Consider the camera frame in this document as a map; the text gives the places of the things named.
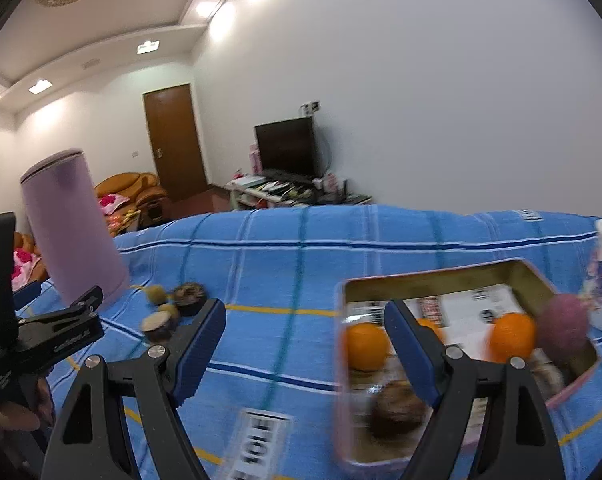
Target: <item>ceiling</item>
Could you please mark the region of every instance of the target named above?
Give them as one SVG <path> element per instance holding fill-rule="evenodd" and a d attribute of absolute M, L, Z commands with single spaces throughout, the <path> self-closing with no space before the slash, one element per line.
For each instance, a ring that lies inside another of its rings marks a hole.
<path fill-rule="evenodd" d="M 23 0 L 0 31 L 0 75 L 15 82 L 87 44 L 126 32 L 177 25 L 190 0 L 79 0 L 44 7 Z"/>
<path fill-rule="evenodd" d="M 99 72 L 134 62 L 147 62 L 159 57 L 191 52 L 205 30 L 205 25 L 146 28 L 92 43 L 43 65 L 15 82 L 0 94 L 0 109 L 16 113 L 47 98 L 50 92 L 56 92 Z M 159 49 L 138 56 L 136 47 L 146 40 L 159 41 Z M 50 91 L 33 94 L 28 90 L 39 79 L 53 82 Z"/>
<path fill-rule="evenodd" d="M 225 0 L 21 0 L 0 30 L 0 108 L 19 112 L 103 70 L 190 53 Z M 197 11 L 212 7 L 209 16 Z M 136 47 L 160 41 L 139 56 Z M 47 79 L 50 90 L 29 88 Z"/>

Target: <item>orange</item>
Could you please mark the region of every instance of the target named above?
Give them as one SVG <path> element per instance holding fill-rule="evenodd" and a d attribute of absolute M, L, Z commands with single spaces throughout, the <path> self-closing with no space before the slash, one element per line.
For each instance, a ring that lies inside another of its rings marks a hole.
<path fill-rule="evenodd" d="M 536 324 L 532 318 L 510 312 L 494 322 L 488 335 L 488 355 L 495 363 L 507 363 L 512 357 L 527 359 L 535 343 Z"/>
<path fill-rule="evenodd" d="M 351 325 L 346 329 L 348 366 L 362 372 L 383 368 L 390 351 L 390 340 L 385 330 L 372 323 Z"/>
<path fill-rule="evenodd" d="M 443 333 L 440 326 L 437 325 L 434 321 L 430 321 L 429 319 L 425 319 L 424 317 L 421 317 L 421 318 L 417 319 L 417 322 L 421 326 L 426 326 L 428 328 L 431 328 L 434 331 L 434 333 L 436 334 L 436 337 L 438 338 L 438 340 L 443 344 L 446 343 L 446 335 Z"/>

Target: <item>human hand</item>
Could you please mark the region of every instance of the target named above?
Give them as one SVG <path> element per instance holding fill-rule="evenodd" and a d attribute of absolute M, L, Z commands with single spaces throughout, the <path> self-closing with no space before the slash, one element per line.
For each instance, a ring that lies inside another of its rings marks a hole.
<path fill-rule="evenodd" d="M 42 422 L 50 426 L 54 424 L 54 402 L 45 378 L 36 382 L 36 392 L 38 405 L 34 412 L 15 402 L 0 404 L 0 430 L 34 431 L 41 427 Z"/>

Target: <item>small monitor screen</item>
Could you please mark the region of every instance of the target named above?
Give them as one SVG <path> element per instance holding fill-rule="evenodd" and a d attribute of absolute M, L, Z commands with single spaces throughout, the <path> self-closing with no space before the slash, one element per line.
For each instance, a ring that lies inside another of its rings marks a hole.
<path fill-rule="evenodd" d="M 263 170 L 285 171 L 304 176 L 320 176 L 316 168 L 316 148 L 312 118 L 262 124 L 254 128 Z"/>

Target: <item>wooden door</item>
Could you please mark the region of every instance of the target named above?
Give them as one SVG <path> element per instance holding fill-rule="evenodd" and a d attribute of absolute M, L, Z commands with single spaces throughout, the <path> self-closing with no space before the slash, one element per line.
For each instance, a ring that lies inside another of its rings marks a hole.
<path fill-rule="evenodd" d="M 173 201 L 207 189 L 190 85 L 143 94 L 145 117 L 161 185 Z"/>

